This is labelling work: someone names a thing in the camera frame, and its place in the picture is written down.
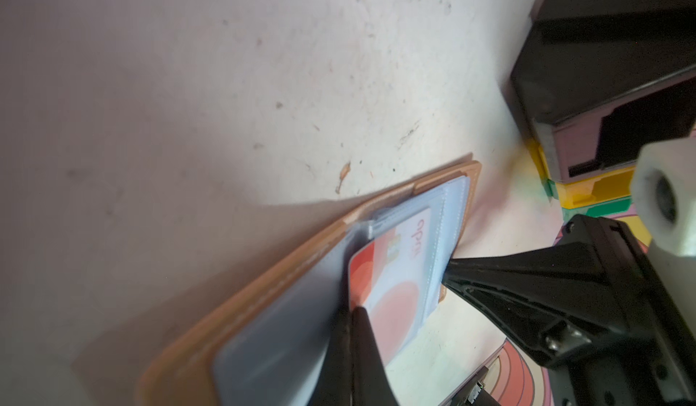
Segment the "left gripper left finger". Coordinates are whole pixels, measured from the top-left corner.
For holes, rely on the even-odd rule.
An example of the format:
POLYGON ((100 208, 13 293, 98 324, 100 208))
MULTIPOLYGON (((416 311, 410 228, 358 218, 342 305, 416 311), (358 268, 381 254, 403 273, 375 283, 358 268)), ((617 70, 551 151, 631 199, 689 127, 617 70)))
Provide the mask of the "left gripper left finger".
POLYGON ((324 363, 308 406, 349 406, 352 404, 351 321, 351 315, 347 308, 338 311, 324 363))

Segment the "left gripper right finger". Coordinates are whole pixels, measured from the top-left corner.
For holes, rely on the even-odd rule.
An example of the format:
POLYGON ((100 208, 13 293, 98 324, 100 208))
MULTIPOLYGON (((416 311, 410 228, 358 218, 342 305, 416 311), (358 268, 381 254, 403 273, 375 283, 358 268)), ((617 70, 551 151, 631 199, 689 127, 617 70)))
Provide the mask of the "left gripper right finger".
POLYGON ((353 405, 397 406, 365 308, 357 307, 351 319, 353 405))

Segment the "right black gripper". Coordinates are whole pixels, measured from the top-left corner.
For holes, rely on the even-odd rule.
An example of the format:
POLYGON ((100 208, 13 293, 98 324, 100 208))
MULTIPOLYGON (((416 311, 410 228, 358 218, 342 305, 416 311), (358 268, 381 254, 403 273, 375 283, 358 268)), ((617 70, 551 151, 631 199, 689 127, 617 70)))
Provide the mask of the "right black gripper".
POLYGON ((692 405, 695 338, 627 224, 574 216, 551 248, 453 258, 442 283, 537 364, 558 405, 692 405))

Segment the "tan leather card holder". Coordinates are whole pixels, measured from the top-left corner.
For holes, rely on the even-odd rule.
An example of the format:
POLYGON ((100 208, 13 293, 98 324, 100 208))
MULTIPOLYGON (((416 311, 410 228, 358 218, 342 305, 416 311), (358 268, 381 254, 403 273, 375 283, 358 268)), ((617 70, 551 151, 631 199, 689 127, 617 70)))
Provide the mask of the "tan leather card holder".
POLYGON ((157 357, 141 377, 137 404, 307 404, 336 315, 349 302, 351 258, 387 228, 428 208, 426 288, 409 344, 440 302, 444 269, 471 213, 480 171, 478 161, 445 167, 337 219, 157 357))

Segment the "white red circle card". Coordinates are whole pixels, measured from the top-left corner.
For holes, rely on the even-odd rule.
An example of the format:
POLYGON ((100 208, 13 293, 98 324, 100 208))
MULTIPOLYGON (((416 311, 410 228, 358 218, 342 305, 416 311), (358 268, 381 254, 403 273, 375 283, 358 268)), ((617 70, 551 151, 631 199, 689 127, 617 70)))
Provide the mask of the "white red circle card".
POLYGON ((360 249, 348 265, 352 309, 364 308, 384 364, 411 338, 425 293, 431 211, 393 225, 360 249))

